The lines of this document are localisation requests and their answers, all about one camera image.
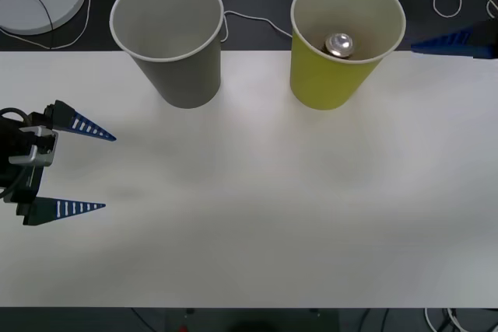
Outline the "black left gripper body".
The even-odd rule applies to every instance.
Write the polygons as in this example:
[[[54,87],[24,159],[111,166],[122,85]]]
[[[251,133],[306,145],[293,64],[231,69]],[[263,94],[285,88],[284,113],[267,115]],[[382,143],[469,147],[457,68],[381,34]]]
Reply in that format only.
[[[42,114],[26,114],[17,108],[2,110],[4,115],[17,114],[20,119],[2,118],[2,200],[16,205],[22,214],[22,203],[30,203],[40,189],[44,168],[53,162],[54,131],[52,104]]]

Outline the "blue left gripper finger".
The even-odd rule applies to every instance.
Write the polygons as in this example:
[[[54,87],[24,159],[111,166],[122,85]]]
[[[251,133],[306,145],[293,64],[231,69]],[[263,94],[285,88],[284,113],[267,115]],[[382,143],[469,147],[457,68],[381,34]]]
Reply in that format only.
[[[51,120],[55,130],[99,138],[109,142],[117,140],[110,132],[60,100],[56,100],[52,105]]]
[[[22,203],[23,225],[43,225],[104,208],[103,203],[36,197]]]

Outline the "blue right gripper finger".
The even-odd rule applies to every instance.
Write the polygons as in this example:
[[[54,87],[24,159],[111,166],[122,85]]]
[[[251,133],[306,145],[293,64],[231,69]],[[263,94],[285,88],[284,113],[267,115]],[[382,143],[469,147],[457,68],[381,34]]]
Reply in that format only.
[[[497,19],[475,23],[411,45],[411,52],[430,55],[497,59]]]

